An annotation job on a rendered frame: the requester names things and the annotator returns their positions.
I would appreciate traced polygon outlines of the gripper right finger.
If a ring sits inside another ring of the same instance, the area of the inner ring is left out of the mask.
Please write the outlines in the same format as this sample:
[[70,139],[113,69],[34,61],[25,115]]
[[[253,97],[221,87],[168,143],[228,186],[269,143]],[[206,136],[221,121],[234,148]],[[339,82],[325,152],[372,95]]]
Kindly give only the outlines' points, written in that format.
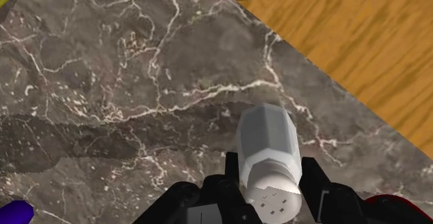
[[301,164],[299,187],[317,223],[370,224],[352,188],[331,182],[313,157],[303,157]]

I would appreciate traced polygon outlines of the blue object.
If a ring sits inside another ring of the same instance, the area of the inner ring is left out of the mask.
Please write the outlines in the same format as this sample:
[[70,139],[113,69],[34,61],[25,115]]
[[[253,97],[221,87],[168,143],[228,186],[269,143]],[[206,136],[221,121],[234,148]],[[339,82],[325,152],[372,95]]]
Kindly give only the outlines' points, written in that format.
[[0,207],[0,224],[29,224],[33,217],[33,206],[25,200],[14,200]]

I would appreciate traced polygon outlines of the white salt shaker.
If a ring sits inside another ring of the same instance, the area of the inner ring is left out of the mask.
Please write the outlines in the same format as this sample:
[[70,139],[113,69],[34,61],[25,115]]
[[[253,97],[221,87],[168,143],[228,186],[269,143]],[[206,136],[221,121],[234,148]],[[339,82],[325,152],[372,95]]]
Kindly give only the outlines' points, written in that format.
[[244,110],[236,140],[246,201],[263,223],[294,219],[302,206],[302,166],[296,128],[288,112],[267,103]]

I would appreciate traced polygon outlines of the red and black object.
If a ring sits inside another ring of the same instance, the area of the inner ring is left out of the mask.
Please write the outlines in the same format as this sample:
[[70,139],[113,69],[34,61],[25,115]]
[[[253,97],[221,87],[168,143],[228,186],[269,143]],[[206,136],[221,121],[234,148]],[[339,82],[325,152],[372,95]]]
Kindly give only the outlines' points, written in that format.
[[407,199],[391,194],[379,194],[365,200],[367,203],[383,209],[394,217],[404,217],[404,224],[433,224],[433,218]]

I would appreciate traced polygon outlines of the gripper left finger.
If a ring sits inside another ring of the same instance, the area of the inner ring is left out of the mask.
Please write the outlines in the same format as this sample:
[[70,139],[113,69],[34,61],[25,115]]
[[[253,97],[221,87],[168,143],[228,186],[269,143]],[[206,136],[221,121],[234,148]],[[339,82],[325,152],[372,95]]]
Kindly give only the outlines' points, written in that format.
[[239,188],[238,154],[226,153],[225,173],[205,177],[203,186],[171,185],[132,224],[262,224]]

